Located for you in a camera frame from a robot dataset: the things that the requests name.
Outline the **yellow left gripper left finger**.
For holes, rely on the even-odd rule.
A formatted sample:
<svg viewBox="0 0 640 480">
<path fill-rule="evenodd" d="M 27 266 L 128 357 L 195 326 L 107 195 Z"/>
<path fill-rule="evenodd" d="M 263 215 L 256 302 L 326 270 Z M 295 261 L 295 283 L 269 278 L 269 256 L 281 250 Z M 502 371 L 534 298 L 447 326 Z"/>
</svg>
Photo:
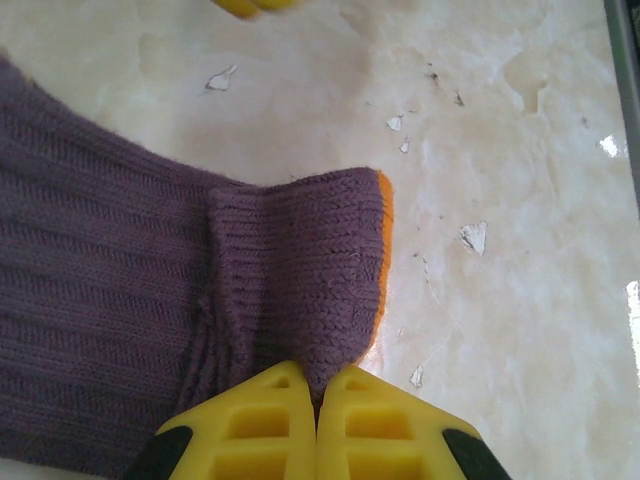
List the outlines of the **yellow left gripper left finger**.
<svg viewBox="0 0 640 480">
<path fill-rule="evenodd" d="M 166 421 L 124 480 L 314 480 L 315 441 L 307 382 L 281 362 Z"/>
</svg>

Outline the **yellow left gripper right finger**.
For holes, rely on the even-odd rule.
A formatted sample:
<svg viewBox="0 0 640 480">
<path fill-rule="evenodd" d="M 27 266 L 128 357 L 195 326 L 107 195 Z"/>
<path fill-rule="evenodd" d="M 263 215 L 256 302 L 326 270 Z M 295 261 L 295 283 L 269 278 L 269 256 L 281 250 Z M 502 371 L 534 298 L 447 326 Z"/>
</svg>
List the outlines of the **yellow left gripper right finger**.
<svg viewBox="0 0 640 480">
<path fill-rule="evenodd" d="M 513 480 L 478 431 L 348 366 L 318 421 L 318 480 Z"/>
</svg>

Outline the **purple sock peach toe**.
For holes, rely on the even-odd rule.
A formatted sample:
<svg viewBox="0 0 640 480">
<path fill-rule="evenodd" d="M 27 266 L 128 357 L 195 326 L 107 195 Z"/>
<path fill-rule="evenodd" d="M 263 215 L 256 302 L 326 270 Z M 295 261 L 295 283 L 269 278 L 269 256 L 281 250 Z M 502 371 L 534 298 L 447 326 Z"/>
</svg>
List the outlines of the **purple sock peach toe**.
<svg viewBox="0 0 640 480">
<path fill-rule="evenodd" d="M 116 478 L 166 420 L 286 360 L 319 404 L 375 336 L 392 219 L 379 171 L 244 184 L 0 58 L 0 458 Z"/>
</svg>

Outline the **long aluminium mounting rail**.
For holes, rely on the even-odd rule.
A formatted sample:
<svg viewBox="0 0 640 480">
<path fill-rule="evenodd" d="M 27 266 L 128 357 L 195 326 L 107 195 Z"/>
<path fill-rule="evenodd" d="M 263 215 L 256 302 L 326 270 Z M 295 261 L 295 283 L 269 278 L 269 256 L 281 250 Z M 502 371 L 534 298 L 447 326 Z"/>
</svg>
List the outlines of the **long aluminium mounting rail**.
<svg viewBox="0 0 640 480">
<path fill-rule="evenodd" d="M 603 0 L 640 215 L 640 0 Z"/>
</svg>

